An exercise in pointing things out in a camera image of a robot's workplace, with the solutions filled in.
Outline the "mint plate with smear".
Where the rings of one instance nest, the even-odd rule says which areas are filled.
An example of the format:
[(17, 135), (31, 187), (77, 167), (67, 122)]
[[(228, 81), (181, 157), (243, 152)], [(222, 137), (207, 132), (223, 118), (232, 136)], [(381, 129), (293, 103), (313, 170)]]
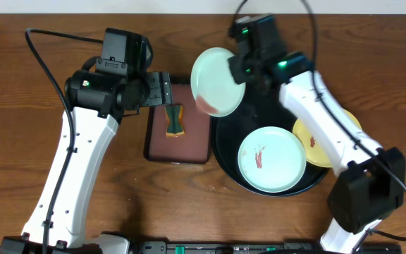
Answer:
[(213, 47), (202, 52), (193, 64), (191, 90), (197, 108), (213, 117), (225, 117), (240, 105), (246, 84), (237, 84), (230, 72), (232, 52)]

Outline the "green and orange sponge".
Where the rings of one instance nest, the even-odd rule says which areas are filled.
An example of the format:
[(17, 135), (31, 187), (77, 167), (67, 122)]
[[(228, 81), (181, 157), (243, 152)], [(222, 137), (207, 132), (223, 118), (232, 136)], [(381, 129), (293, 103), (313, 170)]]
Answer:
[(181, 104), (167, 105), (164, 108), (166, 115), (166, 136), (178, 137), (185, 135), (183, 127), (183, 106)]

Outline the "yellow plate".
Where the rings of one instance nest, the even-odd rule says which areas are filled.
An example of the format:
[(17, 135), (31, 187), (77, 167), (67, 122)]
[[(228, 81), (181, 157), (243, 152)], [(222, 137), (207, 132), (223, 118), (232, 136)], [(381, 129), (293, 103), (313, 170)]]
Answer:
[[(328, 120), (328, 123), (320, 122), (321, 119)], [(321, 124), (324, 137), (326, 137), (328, 134), (329, 138), (340, 138), (340, 140), (335, 140), (334, 142), (334, 145), (337, 148), (343, 149), (342, 145), (353, 144), (353, 141), (342, 130), (342, 128), (336, 123), (329, 113), (325, 114), (321, 119), (318, 118), (317, 123)], [(332, 167), (333, 165), (330, 157), (326, 154), (326, 149), (323, 148), (312, 135), (311, 130), (313, 129), (313, 126), (307, 128), (304, 121), (298, 118), (293, 125), (292, 132), (293, 135), (301, 142), (305, 150), (306, 160), (309, 163), (318, 167)]]

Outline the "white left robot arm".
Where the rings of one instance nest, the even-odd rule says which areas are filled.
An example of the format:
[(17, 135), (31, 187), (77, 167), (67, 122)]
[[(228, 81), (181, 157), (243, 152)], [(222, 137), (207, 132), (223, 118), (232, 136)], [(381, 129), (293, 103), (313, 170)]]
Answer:
[(66, 81), (71, 111), (37, 206), (20, 236), (2, 239), (0, 253), (129, 253), (130, 240), (103, 232), (85, 238), (87, 209), (106, 150), (125, 111), (170, 104), (167, 72), (119, 75), (76, 71)]

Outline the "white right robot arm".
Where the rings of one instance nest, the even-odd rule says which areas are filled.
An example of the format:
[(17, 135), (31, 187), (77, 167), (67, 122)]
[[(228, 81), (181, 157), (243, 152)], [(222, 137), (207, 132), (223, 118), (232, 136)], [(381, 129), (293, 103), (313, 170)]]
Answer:
[(348, 118), (305, 55), (228, 60), (237, 84), (267, 78), (279, 102), (303, 122), (329, 158), (337, 180), (328, 196), (333, 219), (320, 239), (327, 251), (353, 253), (364, 237), (403, 203), (405, 157), (384, 150)]

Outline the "black round tray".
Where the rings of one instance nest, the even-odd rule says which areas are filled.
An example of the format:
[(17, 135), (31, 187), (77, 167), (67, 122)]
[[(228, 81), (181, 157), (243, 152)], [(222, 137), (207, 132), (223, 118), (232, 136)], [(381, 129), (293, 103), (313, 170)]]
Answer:
[(291, 131), (297, 118), (278, 101), (278, 89), (265, 92), (247, 85), (238, 108), (231, 114), (211, 120), (211, 146), (220, 167), (243, 188), (265, 196), (298, 195), (316, 186), (329, 172), (328, 168), (307, 163), (302, 179), (288, 190), (267, 193), (244, 180), (238, 167), (238, 150), (242, 141), (258, 128), (275, 126)]

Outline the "brown rectangular tray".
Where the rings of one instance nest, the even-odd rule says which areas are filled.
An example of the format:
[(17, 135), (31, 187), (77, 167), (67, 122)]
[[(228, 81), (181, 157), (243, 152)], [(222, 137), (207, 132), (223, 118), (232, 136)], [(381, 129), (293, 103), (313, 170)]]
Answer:
[(190, 87), (190, 77), (171, 76), (173, 103), (183, 107), (180, 123), (184, 134), (167, 136), (168, 125), (164, 106), (149, 110), (144, 158), (152, 162), (204, 164), (211, 149), (211, 117), (199, 110)]

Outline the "mint plate near front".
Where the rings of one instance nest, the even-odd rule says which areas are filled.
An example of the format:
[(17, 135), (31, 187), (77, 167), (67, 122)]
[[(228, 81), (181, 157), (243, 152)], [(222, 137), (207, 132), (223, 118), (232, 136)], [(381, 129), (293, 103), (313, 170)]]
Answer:
[(240, 174), (255, 190), (280, 193), (295, 186), (305, 174), (305, 149), (284, 128), (267, 126), (242, 141), (237, 158)]

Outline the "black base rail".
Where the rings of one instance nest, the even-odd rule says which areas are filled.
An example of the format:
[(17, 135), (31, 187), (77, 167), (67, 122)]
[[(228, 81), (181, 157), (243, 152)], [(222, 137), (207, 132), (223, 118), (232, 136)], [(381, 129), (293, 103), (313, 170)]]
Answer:
[(328, 253), (315, 243), (229, 244), (229, 243), (166, 243), (145, 241), (133, 243), (134, 254), (260, 254), (260, 253)]

